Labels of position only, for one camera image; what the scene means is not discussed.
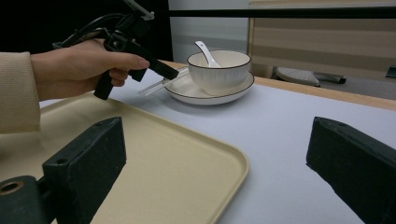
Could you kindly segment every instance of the gray wall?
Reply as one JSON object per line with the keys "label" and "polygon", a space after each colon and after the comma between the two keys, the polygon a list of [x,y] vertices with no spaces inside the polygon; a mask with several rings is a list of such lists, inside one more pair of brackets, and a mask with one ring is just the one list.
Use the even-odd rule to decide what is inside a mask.
{"label": "gray wall", "polygon": [[[246,9],[249,0],[169,0],[170,10]],[[174,61],[185,63],[199,51],[194,42],[203,41],[209,49],[248,51],[246,18],[171,18]]]}

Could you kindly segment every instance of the ribbed knit sleeve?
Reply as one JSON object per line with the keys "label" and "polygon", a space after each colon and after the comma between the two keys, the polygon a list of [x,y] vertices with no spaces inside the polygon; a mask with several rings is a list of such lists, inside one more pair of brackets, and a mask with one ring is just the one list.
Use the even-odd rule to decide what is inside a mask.
{"label": "ribbed knit sleeve", "polygon": [[0,133],[40,130],[30,53],[0,52]]}

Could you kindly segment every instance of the black curtain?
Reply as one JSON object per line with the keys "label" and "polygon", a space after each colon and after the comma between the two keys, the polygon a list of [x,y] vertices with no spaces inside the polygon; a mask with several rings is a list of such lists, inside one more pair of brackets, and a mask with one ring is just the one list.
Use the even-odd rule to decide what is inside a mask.
{"label": "black curtain", "polygon": [[[148,11],[168,10],[168,1],[136,0]],[[109,13],[131,13],[122,0],[21,0],[0,3],[0,51],[31,53],[52,50],[76,29]],[[149,22],[151,29],[139,40],[145,49],[162,60],[173,61],[170,21],[167,17]]]}

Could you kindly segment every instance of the white plate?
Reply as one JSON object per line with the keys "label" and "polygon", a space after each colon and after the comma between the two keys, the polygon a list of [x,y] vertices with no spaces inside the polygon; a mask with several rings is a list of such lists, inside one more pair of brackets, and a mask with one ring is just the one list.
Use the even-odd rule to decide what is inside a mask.
{"label": "white plate", "polygon": [[254,76],[249,73],[247,79],[234,91],[221,96],[205,93],[192,81],[190,74],[165,87],[179,101],[193,105],[220,105],[231,102],[245,95],[254,83]]}

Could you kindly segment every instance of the bowl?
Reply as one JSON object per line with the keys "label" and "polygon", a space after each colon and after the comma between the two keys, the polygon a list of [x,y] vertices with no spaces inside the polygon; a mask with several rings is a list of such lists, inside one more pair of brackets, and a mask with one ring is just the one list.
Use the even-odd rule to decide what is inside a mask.
{"label": "bowl", "polygon": [[248,77],[250,57],[232,50],[211,50],[210,53],[220,68],[209,67],[202,52],[193,54],[187,60],[192,81],[209,95],[233,93]]}

